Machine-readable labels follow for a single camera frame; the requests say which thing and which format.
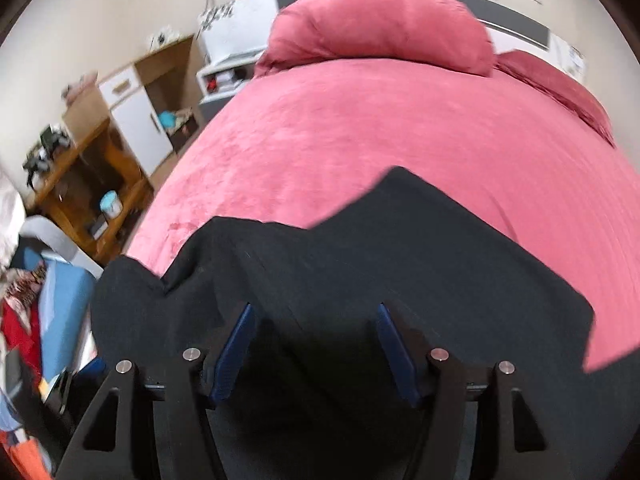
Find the black knit garment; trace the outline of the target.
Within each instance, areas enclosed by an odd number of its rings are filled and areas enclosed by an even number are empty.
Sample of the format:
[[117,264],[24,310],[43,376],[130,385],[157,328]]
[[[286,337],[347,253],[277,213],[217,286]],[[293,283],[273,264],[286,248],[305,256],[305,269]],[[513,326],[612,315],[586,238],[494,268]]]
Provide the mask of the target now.
[[514,363],[576,478],[638,477],[638,356],[586,373],[586,298],[405,169],[309,230],[216,217],[163,275],[117,258],[91,324],[106,364],[151,365],[209,344],[250,304],[259,334],[210,420],[228,476],[393,479],[418,422],[375,336],[382,302],[465,363]]

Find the blue white chair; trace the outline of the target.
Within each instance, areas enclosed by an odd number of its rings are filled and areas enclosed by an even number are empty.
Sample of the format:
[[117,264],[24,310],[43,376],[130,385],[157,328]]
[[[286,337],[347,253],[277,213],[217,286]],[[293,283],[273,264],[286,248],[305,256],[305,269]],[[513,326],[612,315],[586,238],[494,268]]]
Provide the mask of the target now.
[[39,261],[47,267],[38,300],[42,377],[52,382],[96,357],[89,301],[103,269],[52,221],[32,216],[21,227],[13,264],[30,270]]

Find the teal lidded canister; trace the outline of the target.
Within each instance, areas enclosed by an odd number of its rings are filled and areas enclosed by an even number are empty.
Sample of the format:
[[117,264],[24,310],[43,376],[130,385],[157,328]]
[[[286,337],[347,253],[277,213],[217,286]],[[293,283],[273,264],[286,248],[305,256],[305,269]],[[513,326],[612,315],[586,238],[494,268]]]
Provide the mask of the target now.
[[124,206],[118,194],[110,191],[101,198],[100,209],[107,220],[115,220],[124,210]]

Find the wooden desk cabinet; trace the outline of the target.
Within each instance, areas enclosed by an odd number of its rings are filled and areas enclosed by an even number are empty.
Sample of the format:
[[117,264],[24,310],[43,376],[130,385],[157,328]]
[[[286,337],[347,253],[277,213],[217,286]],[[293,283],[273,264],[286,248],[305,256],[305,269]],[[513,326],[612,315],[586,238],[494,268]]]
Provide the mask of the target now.
[[[103,77],[63,115],[72,139],[26,208],[52,220],[99,264],[115,258],[170,165],[198,132],[202,58],[187,36]],[[115,191],[124,210],[107,220],[101,198]]]

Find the pink bed blanket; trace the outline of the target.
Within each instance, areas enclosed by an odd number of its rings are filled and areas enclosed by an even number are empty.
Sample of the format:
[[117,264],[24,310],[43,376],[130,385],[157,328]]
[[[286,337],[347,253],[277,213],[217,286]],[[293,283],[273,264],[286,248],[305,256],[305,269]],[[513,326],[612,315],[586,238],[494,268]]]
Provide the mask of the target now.
[[588,370],[638,348],[638,174],[593,126],[498,70],[482,77],[353,58],[257,78],[178,161],[128,255],[163,273],[215,216],[312,226],[393,166],[440,188],[587,298]]

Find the white grey nightstand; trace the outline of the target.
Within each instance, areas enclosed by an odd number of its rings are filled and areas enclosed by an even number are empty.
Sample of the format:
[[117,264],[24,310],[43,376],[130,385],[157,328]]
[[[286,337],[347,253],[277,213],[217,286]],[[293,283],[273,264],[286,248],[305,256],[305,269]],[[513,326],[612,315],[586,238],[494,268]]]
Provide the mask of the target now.
[[264,49],[232,54],[210,63],[196,73],[203,93],[198,109],[204,122],[210,122],[254,77],[255,66]]

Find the flat pink pillow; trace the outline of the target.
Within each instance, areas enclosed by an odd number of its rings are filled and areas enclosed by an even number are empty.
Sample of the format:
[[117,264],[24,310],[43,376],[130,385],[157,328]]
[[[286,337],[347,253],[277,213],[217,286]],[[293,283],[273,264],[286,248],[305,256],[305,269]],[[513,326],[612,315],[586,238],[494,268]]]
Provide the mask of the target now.
[[605,108],[582,84],[567,74],[522,50],[498,54],[496,69],[554,99],[593,129],[609,146],[616,148],[612,122]]

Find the grey white headboard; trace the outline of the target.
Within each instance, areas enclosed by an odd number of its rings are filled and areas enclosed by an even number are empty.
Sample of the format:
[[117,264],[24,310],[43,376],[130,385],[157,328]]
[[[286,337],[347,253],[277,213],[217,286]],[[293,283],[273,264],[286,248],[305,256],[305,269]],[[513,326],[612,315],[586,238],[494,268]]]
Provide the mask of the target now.
[[[277,14],[297,0],[233,0],[200,16],[196,34],[205,62],[257,58],[267,47]],[[459,0],[485,25],[498,53],[522,50],[578,82],[586,78],[582,54],[548,27],[489,0]]]

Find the large pink pillow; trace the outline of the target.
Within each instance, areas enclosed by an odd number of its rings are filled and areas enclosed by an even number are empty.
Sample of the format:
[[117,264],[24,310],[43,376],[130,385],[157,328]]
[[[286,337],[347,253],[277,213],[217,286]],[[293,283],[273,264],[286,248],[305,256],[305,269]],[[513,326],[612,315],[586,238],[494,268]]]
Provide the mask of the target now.
[[393,58],[487,76],[495,50],[459,0],[297,0],[274,20],[263,77],[341,58]]

